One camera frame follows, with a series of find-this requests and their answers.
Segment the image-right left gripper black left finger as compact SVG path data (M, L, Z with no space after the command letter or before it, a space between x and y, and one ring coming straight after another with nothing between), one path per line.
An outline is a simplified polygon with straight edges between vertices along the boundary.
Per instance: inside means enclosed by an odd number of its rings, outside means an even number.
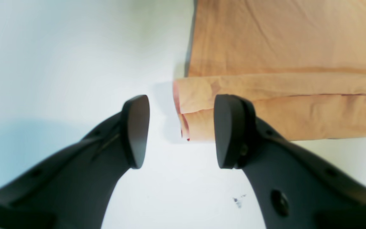
M150 105L127 100L83 139L0 188L0 229L100 229L113 190L142 167Z

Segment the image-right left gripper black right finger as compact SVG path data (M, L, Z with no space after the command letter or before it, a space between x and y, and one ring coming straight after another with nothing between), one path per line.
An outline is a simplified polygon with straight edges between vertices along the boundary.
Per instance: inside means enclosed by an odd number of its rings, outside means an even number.
M250 101L217 95L214 133L219 167L245 173L267 229L366 229L366 187L287 141Z

